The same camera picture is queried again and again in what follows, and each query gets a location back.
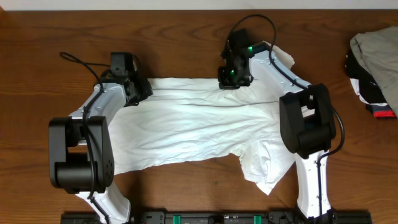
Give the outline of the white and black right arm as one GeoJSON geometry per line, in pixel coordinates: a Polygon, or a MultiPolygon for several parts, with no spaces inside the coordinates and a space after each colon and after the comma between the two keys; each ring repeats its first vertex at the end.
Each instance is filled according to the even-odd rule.
{"type": "Polygon", "coordinates": [[[336,136],[328,89],[299,78],[265,42],[226,43],[221,57],[226,62],[219,74],[222,89],[249,86],[259,80],[278,99],[280,135],[297,166],[297,206],[307,219],[325,217],[331,208],[326,157],[336,136]]]}

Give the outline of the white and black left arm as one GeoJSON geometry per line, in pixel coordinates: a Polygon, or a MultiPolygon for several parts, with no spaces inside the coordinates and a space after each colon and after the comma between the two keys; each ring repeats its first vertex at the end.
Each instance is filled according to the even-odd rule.
{"type": "Polygon", "coordinates": [[[101,78],[85,103],[49,122],[50,181],[84,200],[91,213],[66,212],[62,223],[129,223],[131,203],[114,182],[108,126],[116,113],[153,94],[145,77],[101,78]]]}

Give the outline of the white t-shirt black print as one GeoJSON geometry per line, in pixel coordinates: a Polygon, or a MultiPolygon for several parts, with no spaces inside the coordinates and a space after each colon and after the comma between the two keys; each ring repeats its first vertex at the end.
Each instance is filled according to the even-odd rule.
{"type": "Polygon", "coordinates": [[[222,90],[214,78],[153,78],[152,96],[109,125],[122,174],[234,154],[244,178],[269,194],[294,163],[279,132],[279,100],[259,80],[222,90]]]}

